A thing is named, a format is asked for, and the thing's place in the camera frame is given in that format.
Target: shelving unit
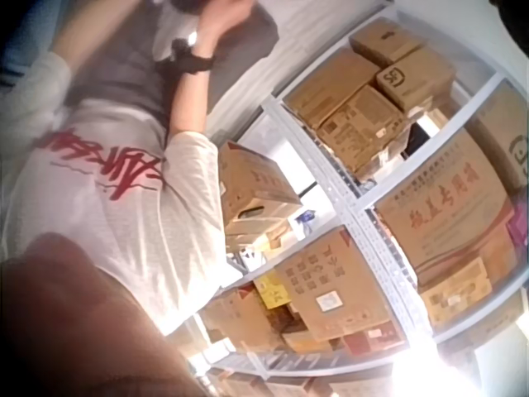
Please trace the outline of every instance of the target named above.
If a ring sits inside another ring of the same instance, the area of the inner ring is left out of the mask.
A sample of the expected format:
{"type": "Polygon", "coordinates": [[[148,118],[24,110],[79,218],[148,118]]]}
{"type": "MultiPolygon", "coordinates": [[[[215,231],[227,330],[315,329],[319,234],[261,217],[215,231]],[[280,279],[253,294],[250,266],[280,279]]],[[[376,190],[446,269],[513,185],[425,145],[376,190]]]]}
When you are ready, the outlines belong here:
{"type": "MultiPolygon", "coordinates": [[[[369,187],[358,184],[333,154],[327,152],[325,146],[315,137],[309,136],[300,123],[285,108],[283,99],[319,65],[343,46],[348,46],[348,38],[355,31],[379,17],[387,17],[395,21],[399,18],[410,18],[400,12],[396,6],[387,5],[369,19],[360,23],[353,31],[348,32],[335,45],[331,46],[311,65],[309,65],[292,83],[276,96],[269,96],[262,104],[264,115],[270,117],[287,141],[302,158],[317,183],[323,188],[336,211],[336,218],[318,228],[310,237],[300,241],[285,252],[276,256],[261,268],[251,271],[231,287],[243,285],[273,269],[282,260],[303,249],[307,244],[335,226],[345,225],[357,246],[364,255],[374,273],[382,291],[385,293],[393,311],[406,334],[411,348],[422,347],[425,340],[435,343],[444,342],[464,330],[472,327],[481,319],[496,310],[501,304],[513,296],[529,280],[529,268],[520,269],[501,290],[495,292],[482,304],[472,308],[464,318],[453,322],[442,332],[434,334],[427,311],[416,291],[417,279],[409,264],[402,258],[398,248],[380,226],[376,214],[372,210],[374,204],[387,195],[396,186],[409,177],[418,167],[434,155],[448,140],[465,126],[468,120],[490,97],[494,90],[506,79],[496,65],[490,65],[492,72],[475,93],[469,93],[456,82],[452,98],[461,106],[460,110],[448,123],[425,143],[410,158],[399,165],[390,177],[369,187]]],[[[469,53],[479,58],[479,52],[467,47],[469,53]]],[[[268,353],[244,355],[233,352],[229,356],[212,364],[217,368],[229,369],[243,373],[260,375],[265,379],[271,376],[325,376],[339,375],[362,371],[382,366],[393,361],[393,352],[384,352],[370,357],[368,360],[355,359],[345,351],[334,354],[268,353]]]]}

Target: forearm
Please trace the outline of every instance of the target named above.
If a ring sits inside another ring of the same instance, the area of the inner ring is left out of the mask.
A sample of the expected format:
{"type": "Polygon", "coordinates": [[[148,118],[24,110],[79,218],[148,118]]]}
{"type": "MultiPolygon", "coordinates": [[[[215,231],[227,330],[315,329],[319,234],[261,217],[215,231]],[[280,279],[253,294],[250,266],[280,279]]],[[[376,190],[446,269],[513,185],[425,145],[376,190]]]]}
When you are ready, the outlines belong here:
{"type": "Polygon", "coordinates": [[[142,0],[88,0],[57,37],[52,51],[72,73],[112,36],[142,0]]]}
{"type": "MultiPolygon", "coordinates": [[[[217,47],[215,36],[202,36],[193,47],[193,54],[212,58],[217,47]]],[[[174,95],[171,109],[170,133],[204,132],[207,116],[207,91],[210,72],[183,74],[174,95]]]]}

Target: yellow box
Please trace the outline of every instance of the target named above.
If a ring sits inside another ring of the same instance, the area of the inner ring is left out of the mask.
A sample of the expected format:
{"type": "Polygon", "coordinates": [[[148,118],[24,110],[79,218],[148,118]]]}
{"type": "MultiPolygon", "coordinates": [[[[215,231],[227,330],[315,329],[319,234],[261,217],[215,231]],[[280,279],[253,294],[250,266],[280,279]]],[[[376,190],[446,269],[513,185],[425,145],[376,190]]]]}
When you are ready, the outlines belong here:
{"type": "Polygon", "coordinates": [[[290,296],[284,288],[284,285],[281,284],[275,270],[271,270],[255,279],[254,284],[267,309],[274,309],[290,303],[290,296]]]}

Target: wall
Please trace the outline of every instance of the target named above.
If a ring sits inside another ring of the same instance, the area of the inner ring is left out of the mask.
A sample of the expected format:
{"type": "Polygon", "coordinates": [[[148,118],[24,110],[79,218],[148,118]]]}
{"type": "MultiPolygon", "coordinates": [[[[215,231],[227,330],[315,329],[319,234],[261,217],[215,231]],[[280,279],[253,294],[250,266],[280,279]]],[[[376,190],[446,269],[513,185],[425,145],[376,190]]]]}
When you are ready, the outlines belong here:
{"type": "Polygon", "coordinates": [[[421,18],[498,63],[527,92],[527,57],[517,47],[488,0],[395,0],[405,12],[421,18]]]}

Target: floor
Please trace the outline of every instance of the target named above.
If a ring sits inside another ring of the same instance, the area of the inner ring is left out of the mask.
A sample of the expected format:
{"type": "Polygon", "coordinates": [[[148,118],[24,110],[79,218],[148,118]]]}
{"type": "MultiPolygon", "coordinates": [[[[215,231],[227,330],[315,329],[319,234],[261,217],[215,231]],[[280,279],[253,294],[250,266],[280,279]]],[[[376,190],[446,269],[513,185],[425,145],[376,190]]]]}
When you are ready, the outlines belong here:
{"type": "Polygon", "coordinates": [[[217,144],[238,137],[259,105],[303,69],[336,38],[369,14],[379,0],[260,0],[279,27],[272,54],[250,69],[225,94],[208,118],[217,144]]]}

